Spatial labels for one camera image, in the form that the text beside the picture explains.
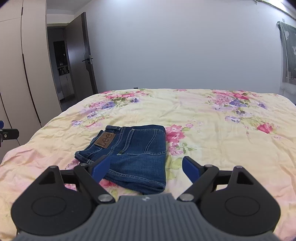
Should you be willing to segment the blue denim jeans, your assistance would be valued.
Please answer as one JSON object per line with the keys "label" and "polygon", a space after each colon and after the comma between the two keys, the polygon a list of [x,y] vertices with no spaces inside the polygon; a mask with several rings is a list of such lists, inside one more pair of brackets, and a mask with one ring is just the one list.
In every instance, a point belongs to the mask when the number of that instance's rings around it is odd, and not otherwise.
{"label": "blue denim jeans", "polygon": [[106,126],[86,149],[74,155],[92,165],[108,156],[105,179],[144,195],[162,193],[166,187],[166,130],[163,126]]}

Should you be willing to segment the beige wardrobe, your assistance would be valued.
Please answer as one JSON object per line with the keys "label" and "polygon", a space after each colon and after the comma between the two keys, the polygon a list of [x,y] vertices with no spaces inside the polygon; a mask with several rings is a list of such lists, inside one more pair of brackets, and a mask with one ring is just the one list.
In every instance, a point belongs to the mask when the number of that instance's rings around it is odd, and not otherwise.
{"label": "beige wardrobe", "polygon": [[61,113],[49,58],[46,1],[1,2],[1,121],[16,128],[1,156]]}

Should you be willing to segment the floral yellow bed quilt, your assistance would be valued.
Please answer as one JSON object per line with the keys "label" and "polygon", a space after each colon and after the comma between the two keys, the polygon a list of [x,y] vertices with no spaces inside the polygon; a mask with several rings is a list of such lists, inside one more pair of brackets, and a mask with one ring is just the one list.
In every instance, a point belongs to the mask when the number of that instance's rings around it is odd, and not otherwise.
{"label": "floral yellow bed quilt", "polygon": [[39,129],[1,163],[1,240],[16,228],[10,209],[18,196],[50,165],[72,169],[106,126],[161,125],[166,129],[166,192],[190,186],[181,160],[223,170],[243,166],[277,200],[275,234],[295,238],[295,105],[274,93],[206,89],[130,89],[90,96]]}

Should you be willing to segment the dark brown door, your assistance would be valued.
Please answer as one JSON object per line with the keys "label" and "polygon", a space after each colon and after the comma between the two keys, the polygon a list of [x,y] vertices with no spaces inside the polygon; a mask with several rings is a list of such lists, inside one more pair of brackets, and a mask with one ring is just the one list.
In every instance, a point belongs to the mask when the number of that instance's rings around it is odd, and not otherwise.
{"label": "dark brown door", "polygon": [[98,93],[85,12],[66,26],[65,38],[74,93],[81,101]]}

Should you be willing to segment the grey patterned window curtain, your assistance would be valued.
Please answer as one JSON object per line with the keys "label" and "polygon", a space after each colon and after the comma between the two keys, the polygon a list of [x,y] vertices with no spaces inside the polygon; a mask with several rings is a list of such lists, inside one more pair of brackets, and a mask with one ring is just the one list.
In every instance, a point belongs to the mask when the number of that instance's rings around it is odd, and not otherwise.
{"label": "grey patterned window curtain", "polygon": [[277,22],[283,50],[283,83],[295,85],[295,27]]}

